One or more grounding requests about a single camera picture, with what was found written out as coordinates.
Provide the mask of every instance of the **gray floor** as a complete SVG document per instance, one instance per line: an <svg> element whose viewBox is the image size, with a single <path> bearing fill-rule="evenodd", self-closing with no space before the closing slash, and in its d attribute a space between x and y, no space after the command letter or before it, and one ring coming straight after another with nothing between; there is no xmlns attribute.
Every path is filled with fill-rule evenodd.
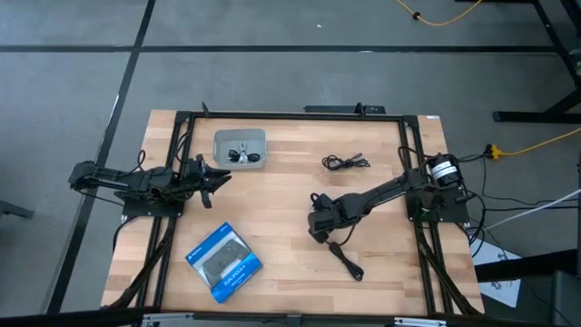
<svg viewBox="0 0 581 327"><path fill-rule="evenodd" d="M445 20L468 4L408 1ZM558 3L545 1L556 30L576 43ZM0 44L130 45L145 0L82 3L0 0ZM147 45L548 45L531 6L479 6L445 28L410 20L394 1L158 1ZM94 159L127 54L0 54L0 199L35 209L0 221L0 315L40 312L79 201L66 179ZM295 111L305 104L385 105L394 114L441 116L450 152L487 143L516 150L574 125L495 124L495 110L542 110L573 89L551 55L460 54L142 54L108 165L134 166L151 109ZM487 192L523 200L576 189L580 137L488 165ZM464 168L479 191L480 163ZM511 203L487 201L489 206ZM478 207L471 206L478 217ZM98 307L120 210L95 204L64 310ZM491 214L489 223L507 217ZM520 255L572 248L575 211L531 215L495 230ZM530 282L548 298L546 281ZM523 291L518 310L487 301L497 316L543 320L547 306Z"/></svg>

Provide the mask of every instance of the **game controller box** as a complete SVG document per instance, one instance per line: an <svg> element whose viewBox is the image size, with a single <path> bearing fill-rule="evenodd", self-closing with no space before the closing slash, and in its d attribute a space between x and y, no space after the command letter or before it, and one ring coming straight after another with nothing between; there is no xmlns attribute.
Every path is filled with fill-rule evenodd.
<svg viewBox="0 0 581 327"><path fill-rule="evenodd" d="M185 260L202 277L218 303L224 303L262 267L229 223L208 236Z"/></svg>

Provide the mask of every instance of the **gray tray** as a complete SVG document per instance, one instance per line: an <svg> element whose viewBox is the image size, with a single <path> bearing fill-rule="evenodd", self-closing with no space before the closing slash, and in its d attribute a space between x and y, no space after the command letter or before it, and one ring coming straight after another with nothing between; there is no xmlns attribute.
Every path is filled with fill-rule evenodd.
<svg viewBox="0 0 581 327"><path fill-rule="evenodd" d="M228 152L240 152L240 142L246 143L246 154L258 154L257 163L233 163ZM214 134L213 159L222 169L257 169L266 163L266 133L261 128L220 130Z"/></svg>

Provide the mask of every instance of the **wooden table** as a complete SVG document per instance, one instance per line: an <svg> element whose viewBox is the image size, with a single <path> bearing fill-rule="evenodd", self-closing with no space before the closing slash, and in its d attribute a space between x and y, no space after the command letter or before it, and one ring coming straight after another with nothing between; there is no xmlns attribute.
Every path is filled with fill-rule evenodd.
<svg viewBox="0 0 581 327"><path fill-rule="evenodd" d="M147 152L144 167L164 165L174 116L174 111L152 111L143 140ZM212 160L214 133L253 127L266 131L266 166L232 171L232 179L212 196L213 209L202 207L199 194L186 203L174 236L162 309L426 314L418 250L403 197L375 208L342 247L365 270L362 282L355 282L328 247L307 233L311 193L334 198L363 192L403 173L396 153L400 145L397 124L199 118L195 120L190 156L203 154L208 164L216 167ZM419 128L426 154L446 152L437 117L419 116ZM329 172L320 163L329 154L348 158L359 152L369 159L370 168ZM143 267L152 221L138 218L120 232L103 304L116 300ZM257 253L263 267L230 300L218 304L184 257L224 222L229 222ZM451 223L441 224L439 233L449 275L471 304L483 311L466 236ZM335 231L331 239L342 240L346 234L347 230ZM438 278L433 271L430 275L437 308L442 311ZM153 272L146 305L153 303L156 281L157 272Z"/></svg>

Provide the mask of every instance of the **yellow cable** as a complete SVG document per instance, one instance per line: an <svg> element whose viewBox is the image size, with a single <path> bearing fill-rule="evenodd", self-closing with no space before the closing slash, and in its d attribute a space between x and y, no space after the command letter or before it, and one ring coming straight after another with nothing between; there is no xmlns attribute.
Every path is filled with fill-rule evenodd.
<svg viewBox="0 0 581 327"><path fill-rule="evenodd" d="M404 8L406 8L406 10L408 10L408 12L409 12L409 13L410 13L412 16L414 16L414 14L415 14L416 12L414 12L413 10L411 10L411 9L410 9L410 8L409 8L409 7L408 7L406 4L404 4L404 3L403 3L401 0L396 0L396 1L397 1L397 2L399 2L399 4L400 4L400 5L402 5ZM450 20L448 20L447 22L444 22L444 23L431 23L431 22L429 22L429 21L425 20L424 18L422 18L422 16L421 16L421 15L418 15L417 19L419 19L419 20L420 20L420 21L422 21L423 23L425 23L425 24L428 24L428 25L430 25L430 26L436 26L436 27L438 27L438 26L445 26L445 25L448 25L448 24L452 24L452 23L456 22L458 19L460 19L460 18L464 17L464 16L465 16L465 15L467 15L469 12L471 12L471 11L472 11L472 9L474 9L474 8L475 8L477 5L479 5L481 2L482 2L482 0L478 0L478 1L476 1L476 3L474 3L474 4L473 4L473 5L472 5L470 8L468 8L468 9L467 9L467 10L466 10L464 13L462 13L462 14L460 14L458 17L456 17L456 18L453 18L453 19L450 19Z"/></svg>
<svg viewBox="0 0 581 327"><path fill-rule="evenodd" d="M528 147L527 149L523 149L523 150L516 151L516 152L513 152L513 153L503 153L502 151L500 151L500 149L498 149L498 156L508 156L508 155L524 154L524 153L527 153L529 151L533 151L535 149L538 149L539 147L541 147L543 145L547 145L547 144L553 143L554 141L558 141L558 140L564 139L566 137L569 137L569 136L571 136L573 134L576 134L576 133L579 133L579 132L581 132L581 128L577 128L574 131L571 131L571 132L569 132L567 134L559 135L559 136L554 137L554 138L552 138L552 139L550 139L548 141L541 142L541 143L539 143L537 145L533 145L531 147Z"/></svg>

